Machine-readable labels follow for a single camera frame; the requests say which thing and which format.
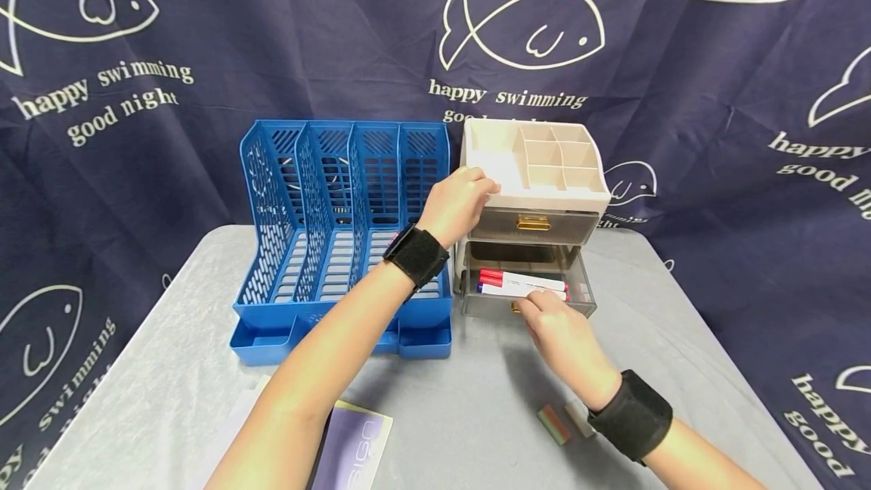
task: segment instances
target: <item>blue file organizer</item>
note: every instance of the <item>blue file organizer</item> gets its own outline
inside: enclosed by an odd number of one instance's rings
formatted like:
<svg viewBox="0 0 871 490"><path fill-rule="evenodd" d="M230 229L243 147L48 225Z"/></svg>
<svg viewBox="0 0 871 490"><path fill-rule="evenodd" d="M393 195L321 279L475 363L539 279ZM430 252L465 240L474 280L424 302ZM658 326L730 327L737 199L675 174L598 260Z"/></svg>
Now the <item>blue file organizer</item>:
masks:
<svg viewBox="0 0 871 490"><path fill-rule="evenodd" d="M240 153L258 248L230 339L243 363L281 363L377 265L448 175L449 148L444 123L254 123ZM400 307L373 353L451 354L448 266Z"/></svg>

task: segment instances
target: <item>hand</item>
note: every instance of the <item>hand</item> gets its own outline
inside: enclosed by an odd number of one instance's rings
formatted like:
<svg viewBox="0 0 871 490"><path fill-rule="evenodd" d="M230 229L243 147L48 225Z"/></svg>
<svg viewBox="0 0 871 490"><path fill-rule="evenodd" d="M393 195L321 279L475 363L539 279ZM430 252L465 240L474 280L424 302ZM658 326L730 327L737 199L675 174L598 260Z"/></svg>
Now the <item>hand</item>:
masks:
<svg viewBox="0 0 871 490"><path fill-rule="evenodd" d="M552 291L533 291L526 299L518 299L516 306L535 348L554 374L589 409L604 409L623 379L598 346L586 317Z"/></svg>
<svg viewBox="0 0 871 490"><path fill-rule="evenodd" d="M499 193L499 188L485 171L460 167L433 186L417 228L428 231L447 250L478 225L489 194Z"/></svg>

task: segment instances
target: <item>purple notebook cover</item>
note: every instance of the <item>purple notebook cover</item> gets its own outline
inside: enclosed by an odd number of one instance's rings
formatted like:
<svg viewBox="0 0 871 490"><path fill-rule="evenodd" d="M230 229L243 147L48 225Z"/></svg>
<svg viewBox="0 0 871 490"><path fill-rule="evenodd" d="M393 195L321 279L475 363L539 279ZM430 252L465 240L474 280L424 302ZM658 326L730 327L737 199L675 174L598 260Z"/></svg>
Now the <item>purple notebook cover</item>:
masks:
<svg viewBox="0 0 871 490"><path fill-rule="evenodd" d="M371 488L390 427L385 417L334 408L311 490Z"/></svg>

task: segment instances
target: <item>plastic drawer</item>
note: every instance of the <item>plastic drawer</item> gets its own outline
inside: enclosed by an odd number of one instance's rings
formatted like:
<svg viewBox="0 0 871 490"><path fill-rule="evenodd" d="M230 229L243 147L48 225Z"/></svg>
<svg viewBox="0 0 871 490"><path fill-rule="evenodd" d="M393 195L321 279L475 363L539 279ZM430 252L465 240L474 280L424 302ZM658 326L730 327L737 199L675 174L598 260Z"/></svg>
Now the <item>plastic drawer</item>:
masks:
<svg viewBox="0 0 871 490"><path fill-rule="evenodd" d="M508 256L505 259L480 259L480 256ZM562 280L569 286L568 306L587 318L596 310L596 300L590 289L584 260L579 246L476 243L466 244L466 262L463 272L463 313L477 318L516 318L511 302L516 297L485 295L477 292L481 268L531 274L535 277Z"/></svg>
<svg viewBox="0 0 871 490"><path fill-rule="evenodd" d="M485 208L470 240L585 244L600 217L594 212Z"/></svg>

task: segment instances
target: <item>navy blue backdrop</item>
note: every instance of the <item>navy blue backdrop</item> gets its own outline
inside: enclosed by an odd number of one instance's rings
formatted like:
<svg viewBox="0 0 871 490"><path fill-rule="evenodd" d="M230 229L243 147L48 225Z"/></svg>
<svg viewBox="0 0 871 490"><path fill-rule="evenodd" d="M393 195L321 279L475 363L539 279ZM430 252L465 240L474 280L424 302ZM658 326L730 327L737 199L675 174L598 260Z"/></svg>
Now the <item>navy blue backdrop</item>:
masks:
<svg viewBox="0 0 871 490"><path fill-rule="evenodd" d="M0 0L0 24L0 489L203 234L251 221L255 118L455 142L469 116L586 124L601 226L646 234L826 488L871 486L866 0Z"/></svg>

